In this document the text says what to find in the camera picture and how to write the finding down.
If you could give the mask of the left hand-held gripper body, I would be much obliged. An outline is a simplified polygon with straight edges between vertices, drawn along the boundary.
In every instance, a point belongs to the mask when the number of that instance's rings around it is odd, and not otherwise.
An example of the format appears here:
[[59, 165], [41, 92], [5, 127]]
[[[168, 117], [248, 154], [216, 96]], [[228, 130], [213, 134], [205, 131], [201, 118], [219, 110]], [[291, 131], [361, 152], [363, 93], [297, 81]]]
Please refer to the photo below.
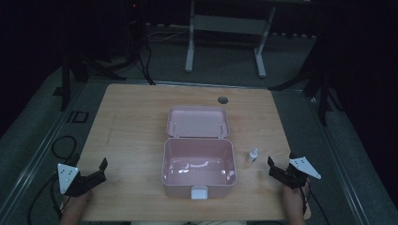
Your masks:
[[76, 167], [58, 163], [57, 175], [60, 193], [66, 196], [79, 197], [94, 187]]

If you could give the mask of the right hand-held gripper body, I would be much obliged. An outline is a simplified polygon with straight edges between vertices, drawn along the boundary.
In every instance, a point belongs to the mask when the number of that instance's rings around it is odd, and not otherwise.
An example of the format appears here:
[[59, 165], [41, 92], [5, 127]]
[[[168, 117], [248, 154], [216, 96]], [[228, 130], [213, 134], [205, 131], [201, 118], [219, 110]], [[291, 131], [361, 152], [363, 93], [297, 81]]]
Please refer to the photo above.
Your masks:
[[292, 189], [304, 187], [308, 176], [321, 179], [321, 174], [314, 168], [306, 157], [289, 155], [289, 164], [286, 168], [287, 185]]

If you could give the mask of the person's right hand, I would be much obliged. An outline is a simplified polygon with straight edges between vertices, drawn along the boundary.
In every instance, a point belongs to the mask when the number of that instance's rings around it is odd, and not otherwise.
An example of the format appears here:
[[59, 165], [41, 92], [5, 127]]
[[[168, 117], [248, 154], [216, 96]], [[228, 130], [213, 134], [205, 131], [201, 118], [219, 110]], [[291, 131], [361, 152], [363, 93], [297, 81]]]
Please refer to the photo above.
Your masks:
[[283, 186], [283, 208], [286, 211], [302, 211], [303, 205], [306, 203], [306, 198], [309, 192], [309, 183], [304, 187], [292, 189], [288, 186]]

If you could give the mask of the person's left hand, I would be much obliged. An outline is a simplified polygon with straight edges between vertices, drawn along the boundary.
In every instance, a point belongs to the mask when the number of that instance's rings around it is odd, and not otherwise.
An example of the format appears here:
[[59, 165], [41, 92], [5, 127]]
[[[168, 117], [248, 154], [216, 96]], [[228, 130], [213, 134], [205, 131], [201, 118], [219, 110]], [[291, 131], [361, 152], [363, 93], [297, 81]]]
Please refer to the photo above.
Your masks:
[[85, 209], [91, 200], [92, 191], [89, 190], [79, 197], [71, 197], [69, 199], [68, 207], [71, 209]]

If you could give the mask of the small white bottle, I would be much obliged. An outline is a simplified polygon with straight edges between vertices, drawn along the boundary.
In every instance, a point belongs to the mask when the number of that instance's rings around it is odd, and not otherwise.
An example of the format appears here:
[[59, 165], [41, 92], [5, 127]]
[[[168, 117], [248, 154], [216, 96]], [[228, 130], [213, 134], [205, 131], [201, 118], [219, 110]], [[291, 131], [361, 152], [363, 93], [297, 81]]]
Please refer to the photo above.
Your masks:
[[254, 148], [246, 157], [248, 163], [254, 163], [258, 157], [258, 149]]

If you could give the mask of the pink plastic box with lid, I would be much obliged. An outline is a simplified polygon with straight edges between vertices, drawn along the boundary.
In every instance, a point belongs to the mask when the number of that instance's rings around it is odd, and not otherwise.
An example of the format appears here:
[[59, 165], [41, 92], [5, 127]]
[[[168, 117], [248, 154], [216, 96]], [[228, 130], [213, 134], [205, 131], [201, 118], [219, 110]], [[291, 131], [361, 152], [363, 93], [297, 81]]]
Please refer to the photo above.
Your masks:
[[172, 198], [227, 196], [237, 182], [230, 128], [222, 107], [177, 105], [170, 109], [161, 181]]

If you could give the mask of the black tripod stand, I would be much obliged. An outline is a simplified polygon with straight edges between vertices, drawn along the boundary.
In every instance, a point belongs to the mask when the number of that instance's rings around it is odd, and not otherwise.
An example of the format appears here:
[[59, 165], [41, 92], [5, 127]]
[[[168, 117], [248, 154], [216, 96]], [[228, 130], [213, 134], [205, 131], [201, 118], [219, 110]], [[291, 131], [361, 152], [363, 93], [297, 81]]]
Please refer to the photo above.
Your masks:
[[295, 78], [282, 84], [272, 86], [269, 90], [283, 91], [296, 83], [307, 80], [308, 82], [302, 90], [302, 93], [306, 98], [314, 98], [316, 94], [319, 94], [317, 116], [321, 124], [325, 127], [327, 125], [326, 112], [330, 110], [328, 99], [330, 98], [332, 100], [337, 109], [340, 111], [342, 110], [336, 99], [329, 93], [329, 78], [331, 72], [330, 63], [316, 63], [314, 60], [307, 59], [304, 61]]
[[116, 75], [109, 68], [102, 66], [82, 52], [65, 50], [61, 54], [61, 86], [54, 91], [56, 95], [62, 98], [61, 112], [68, 107], [70, 101], [70, 74], [73, 74], [77, 82], [85, 83], [89, 78], [86, 67], [92, 67], [100, 74], [113, 80], [125, 81], [125, 78]]

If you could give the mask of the dark equipment tower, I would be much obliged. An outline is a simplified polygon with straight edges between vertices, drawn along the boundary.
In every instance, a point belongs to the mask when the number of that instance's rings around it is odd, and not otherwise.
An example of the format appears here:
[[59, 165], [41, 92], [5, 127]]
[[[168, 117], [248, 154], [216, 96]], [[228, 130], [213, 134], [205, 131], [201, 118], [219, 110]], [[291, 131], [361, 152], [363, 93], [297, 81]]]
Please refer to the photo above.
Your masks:
[[135, 62], [140, 58], [144, 42], [144, 19], [141, 0], [123, 0], [128, 32], [127, 59]]

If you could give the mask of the white metal desk frame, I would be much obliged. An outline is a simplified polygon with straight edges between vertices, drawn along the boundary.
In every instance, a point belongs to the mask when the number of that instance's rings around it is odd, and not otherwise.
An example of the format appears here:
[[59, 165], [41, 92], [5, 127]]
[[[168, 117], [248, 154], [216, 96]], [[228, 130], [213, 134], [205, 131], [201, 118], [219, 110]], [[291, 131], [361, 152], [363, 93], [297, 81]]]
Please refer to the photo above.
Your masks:
[[199, 30], [259, 36], [260, 43], [253, 49], [254, 60], [258, 76], [260, 78], [267, 76], [262, 53], [277, 9], [276, 7], [270, 8], [266, 19], [257, 20], [197, 14], [195, 12], [195, 0], [190, 0], [190, 2], [189, 44], [185, 63], [186, 72], [193, 71], [194, 32]]

